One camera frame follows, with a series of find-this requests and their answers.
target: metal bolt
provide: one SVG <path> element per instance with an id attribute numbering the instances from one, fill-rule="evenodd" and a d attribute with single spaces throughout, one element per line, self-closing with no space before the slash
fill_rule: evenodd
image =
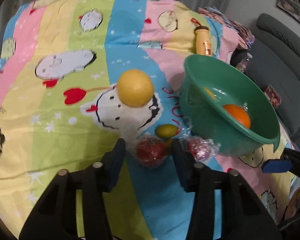
<path id="1" fill-rule="evenodd" d="M 95 162 L 92 164 L 92 167 L 96 168 L 96 169 L 99 169 L 103 166 L 103 163 L 101 162 Z"/>
<path id="2" fill-rule="evenodd" d="M 64 175 L 66 175 L 67 173 L 68 173 L 68 171 L 67 171 L 66 169 L 62 169 L 62 170 L 58 171 L 58 175 L 59 175 L 59 176 L 64 176 Z"/>
<path id="3" fill-rule="evenodd" d="M 204 167 L 204 164 L 203 163 L 195 163 L 195 164 L 193 164 L 193 166 L 197 169 L 201 169 Z"/>
<path id="4" fill-rule="evenodd" d="M 237 170 L 231 170 L 231 171 L 230 171 L 230 174 L 231 174 L 232 176 L 238 176 L 238 175 L 239 175 L 239 171 L 237 171 Z"/>

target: clear plastic bottle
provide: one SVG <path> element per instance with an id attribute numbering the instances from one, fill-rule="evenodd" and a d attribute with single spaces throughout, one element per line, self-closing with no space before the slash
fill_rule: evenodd
<path id="1" fill-rule="evenodd" d="M 245 72 L 249 60 L 251 59 L 252 59 L 252 55 L 250 53 L 247 53 L 247 55 L 235 66 L 235 68 L 239 70 L 241 73 Z"/>

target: bed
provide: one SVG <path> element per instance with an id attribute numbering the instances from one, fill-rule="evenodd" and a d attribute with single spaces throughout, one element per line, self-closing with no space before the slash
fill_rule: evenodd
<path id="1" fill-rule="evenodd" d="M 187 127 L 178 90 L 183 61 L 194 52 L 191 18 L 209 27 L 213 57 L 229 62 L 237 41 L 226 27 L 175 0 L 36 0 L 18 9 L 0 57 L 0 219 L 14 236 L 58 170 L 86 168 L 136 127 L 137 137 L 153 135 L 160 124 Z M 138 114 L 120 103 L 115 87 L 121 73 L 133 68 L 148 74 L 155 87 L 150 105 Z M 263 174 L 260 166 L 285 147 L 293 145 L 281 126 L 275 153 L 266 145 L 241 158 L 218 155 L 208 166 L 237 169 L 280 222 L 293 175 Z M 121 239 L 186 237 L 194 195 L 180 187 L 171 157 L 145 169 L 128 154 L 117 187 L 104 198 L 112 232 Z M 79 193 L 77 200 L 83 237 Z M 215 200 L 217 239 L 218 191 Z"/>

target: gray sofa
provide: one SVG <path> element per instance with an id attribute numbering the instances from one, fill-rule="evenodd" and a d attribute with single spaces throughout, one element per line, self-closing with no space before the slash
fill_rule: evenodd
<path id="1" fill-rule="evenodd" d="M 256 25 L 246 74 L 261 90 L 272 85 L 281 96 L 277 115 L 300 149 L 300 38 L 268 14 L 261 14 Z M 231 63 L 235 65 L 245 53 L 234 55 Z"/>

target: brown bottle cap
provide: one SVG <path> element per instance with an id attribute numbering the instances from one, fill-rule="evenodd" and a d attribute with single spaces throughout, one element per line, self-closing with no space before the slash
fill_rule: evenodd
<path id="1" fill-rule="evenodd" d="M 208 27 L 206 27 L 206 26 L 198 26 L 198 27 L 196 27 L 195 29 L 194 29 L 194 31 L 196 32 L 197 30 L 209 30 L 209 28 Z"/>

